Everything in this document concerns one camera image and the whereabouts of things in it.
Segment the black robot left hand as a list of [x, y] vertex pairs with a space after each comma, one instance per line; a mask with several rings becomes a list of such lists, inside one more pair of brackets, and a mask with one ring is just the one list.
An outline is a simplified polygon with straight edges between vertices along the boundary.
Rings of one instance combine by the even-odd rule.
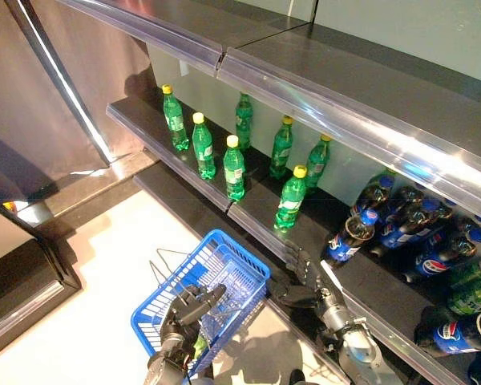
[[184, 287], [172, 301], [160, 329], [161, 342], [177, 339], [184, 347], [193, 347], [200, 332], [200, 320], [223, 297], [226, 285], [208, 290], [205, 286]]

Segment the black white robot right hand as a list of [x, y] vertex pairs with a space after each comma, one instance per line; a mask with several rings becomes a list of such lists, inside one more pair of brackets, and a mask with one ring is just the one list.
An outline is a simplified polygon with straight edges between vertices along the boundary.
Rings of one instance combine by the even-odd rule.
[[295, 308], [318, 308], [321, 303], [326, 309], [346, 305], [342, 285], [331, 268], [323, 267], [319, 257], [312, 257], [299, 245], [287, 241], [284, 259], [296, 282], [288, 276], [273, 275], [267, 288], [275, 302]]

